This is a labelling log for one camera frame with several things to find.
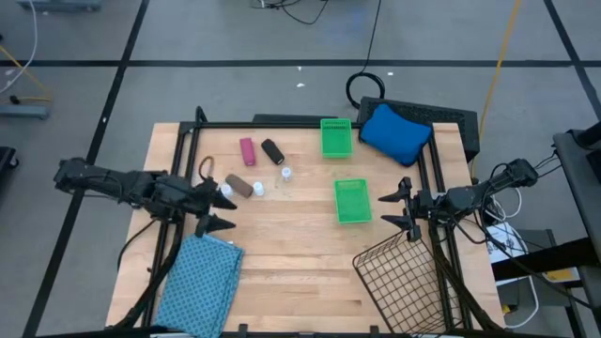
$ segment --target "white bottle cap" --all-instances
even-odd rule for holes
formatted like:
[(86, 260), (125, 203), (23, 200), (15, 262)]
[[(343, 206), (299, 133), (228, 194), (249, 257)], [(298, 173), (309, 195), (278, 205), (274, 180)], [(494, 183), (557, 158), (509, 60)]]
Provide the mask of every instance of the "white bottle cap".
[(229, 197), (234, 193), (234, 191), (232, 190), (232, 187), (230, 187), (229, 184), (227, 184), (227, 183), (222, 184), (220, 190), (222, 191), (222, 194), (225, 197)]
[(257, 196), (263, 196), (265, 194), (265, 189), (263, 189), (263, 183), (255, 182), (253, 184), (254, 194)]
[(292, 178), (292, 169), (290, 169), (290, 167), (282, 168), (282, 177), (284, 178), (284, 180), (289, 180), (290, 178)]

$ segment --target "black wire basket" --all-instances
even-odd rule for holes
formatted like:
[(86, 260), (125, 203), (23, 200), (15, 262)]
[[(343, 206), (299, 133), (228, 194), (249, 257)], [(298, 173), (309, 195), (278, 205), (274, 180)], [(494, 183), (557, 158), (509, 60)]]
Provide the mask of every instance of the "black wire basket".
[[(439, 281), (436, 261), (421, 240), (400, 232), (353, 258), (353, 267), (391, 333), (444, 333), (462, 324), (457, 294)], [(450, 309), (445, 315), (441, 286)]]

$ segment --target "green basket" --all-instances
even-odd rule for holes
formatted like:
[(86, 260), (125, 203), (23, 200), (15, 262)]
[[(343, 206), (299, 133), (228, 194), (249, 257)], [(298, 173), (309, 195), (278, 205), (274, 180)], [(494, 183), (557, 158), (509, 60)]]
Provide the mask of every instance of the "green basket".
[(367, 180), (338, 179), (334, 180), (336, 212), (340, 223), (362, 223), (372, 220), (369, 207)]
[(321, 119), (321, 152), (325, 158), (345, 158), (352, 155), (350, 119)]

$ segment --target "wooden plank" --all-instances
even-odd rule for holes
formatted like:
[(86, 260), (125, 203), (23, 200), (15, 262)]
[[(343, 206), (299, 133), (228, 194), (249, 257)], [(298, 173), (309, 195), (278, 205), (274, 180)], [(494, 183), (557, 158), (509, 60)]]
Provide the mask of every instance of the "wooden plank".
[[(447, 188), (470, 184), (456, 125), (436, 125), (439, 155)], [(414, 191), (421, 189), (417, 166), (403, 167), (353, 137), (354, 154), (348, 159), (326, 160), (320, 154), (319, 130), (222, 130), (200, 134), (196, 164), (215, 158), (214, 177), (222, 181), (237, 174), (253, 183), (260, 180), (266, 193), (245, 199), (234, 195), (237, 210), (214, 209), (237, 228), (214, 234), (244, 249), (239, 289), (225, 330), (247, 323), (252, 331), (366, 332), (370, 325), (386, 325), (352, 267), (352, 258), (397, 233), (382, 221), (382, 214), (400, 214), (403, 203), (380, 203), (378, 197), (394, 192), (402, 177), (411, 177)], [(146, 157), (146, 170), (169, 169), (173, 158), (177, 124), (157, 124)], [(257, 165), (242, 163), (239, 139), (252, 137)], [(283, 181), (282, 166), (275, 166), (260, 149), (272, 139), (286, 156), (293, 178)], [(434, 175), (428, 172), (432, 186)], [(366, 178), (373, 221), (341, 225), (336, 219), (333, 181)], [(193, 182), (200, 177), (193, 175)], [(135, 211), (131, 236), (146, 223), (147, 214)], [(194, 218), (186, 222), (191, 234)], [(422, 223), (424, 242), (429, 243)], [(479, 235), (473, 226), (470, 233)], [(146, 287), (158, 226), (133, 242), (123, 256), (107, 325), (120, 319)], [(457, 245), (466, 285), (491, 317), (502, 324), (499, 299), (485, 246), (475, 246), (457, 233)]]

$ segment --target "blue towel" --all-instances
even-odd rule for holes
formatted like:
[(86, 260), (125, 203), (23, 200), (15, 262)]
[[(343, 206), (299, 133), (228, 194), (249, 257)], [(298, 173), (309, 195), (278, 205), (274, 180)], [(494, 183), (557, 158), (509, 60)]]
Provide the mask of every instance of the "blue towel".
[(428, 142), (432, 127), (411, 122), (380, 104), (363, 124), (360, 139), (395, 161), (411, 166)]
[(236, 294), (243, 255), (241, 248), (209, 235), (185, 238), (155, 324), (199, 338), (218, 338)]

